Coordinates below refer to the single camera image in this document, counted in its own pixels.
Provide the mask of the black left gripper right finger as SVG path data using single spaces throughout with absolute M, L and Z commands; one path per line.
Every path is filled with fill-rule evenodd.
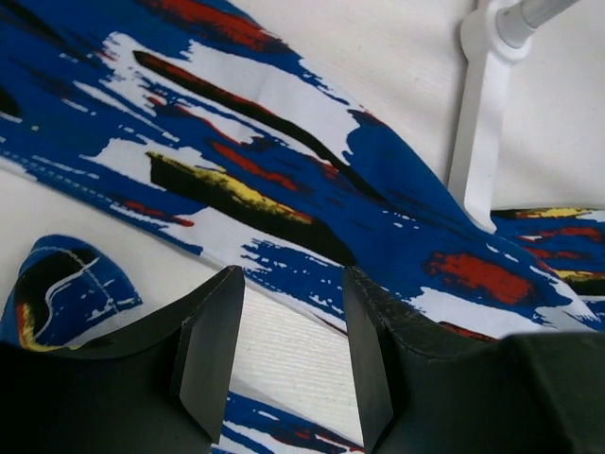
M 354 389 L 369 453 L 600 453 L 604 337 L 464 337 L 343 274 Z

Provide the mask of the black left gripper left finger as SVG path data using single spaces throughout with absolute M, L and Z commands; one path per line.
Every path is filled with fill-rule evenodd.
M 230 266 L 76 350 L 1 346 L 5 453 L 208 453 L 220 438 L 245 291 Z

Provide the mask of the blue patterned trousers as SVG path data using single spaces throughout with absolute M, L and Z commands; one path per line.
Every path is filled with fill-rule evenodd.
M 343 334 L 343 274 L 464 337 L 604 337 L 604 214 L 495 212 L 476 227 L 392 129 L 227 1 L 5 1 L 1 165 L 189 253 Z M 85 241 L 40 238 L 3 343 L 76 350 L 150 311 Z M 208 453 L 369 453 L 228 390 Z

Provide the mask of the white metal clothes rack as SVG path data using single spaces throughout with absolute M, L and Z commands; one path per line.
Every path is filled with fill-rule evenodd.
M 512 68 L 524 60 L 535 32 L 573 1 L 479 1 L 459 29 L 467 61 L 448 190 L 471 222 L 490 234 Z

